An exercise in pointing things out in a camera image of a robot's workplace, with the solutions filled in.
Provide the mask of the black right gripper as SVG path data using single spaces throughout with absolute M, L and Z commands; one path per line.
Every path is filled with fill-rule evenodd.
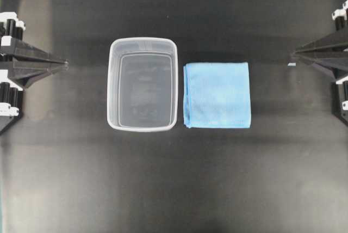
M 336 78 L 337 116 L 347 125 L 347 0 L 332 13 L 336 32 L 297 48 L 292 59 Z

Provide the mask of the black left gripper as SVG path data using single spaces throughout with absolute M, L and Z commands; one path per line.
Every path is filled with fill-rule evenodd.
M 67 60 L 21 41 L 25 30 L 25 23 L 17 13 L 1 13 L 1 134 L 22 117 L 23 89 L 68 69 Z M 10 45 L 11 55 L 4 51 Z M 14 63 L 12 56 L 40 63 Z

